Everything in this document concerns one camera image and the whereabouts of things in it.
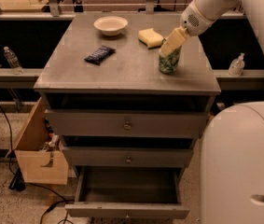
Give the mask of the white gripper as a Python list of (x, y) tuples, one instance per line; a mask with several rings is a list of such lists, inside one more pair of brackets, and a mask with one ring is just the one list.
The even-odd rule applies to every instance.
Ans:
[(213, 23), (214, 21), (207, 19), (199, 10), (195, 1), (191, 2), (181, 14), (180, 25), (182, 27), (173, 29), (165, 39), (159, 51), (160, 56), (166, 58), (188, 40), (188, 35), (200, 35)]

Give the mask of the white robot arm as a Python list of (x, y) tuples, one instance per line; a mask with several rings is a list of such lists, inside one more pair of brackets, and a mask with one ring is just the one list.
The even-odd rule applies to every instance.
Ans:
[[(237, 6), (264, 53), (264, 0), (193, 0), (172, 36), (183, 45)], [(201, 145), (200, 224), (264, 224), (264, 102), (231, 106), (208, 124)]]

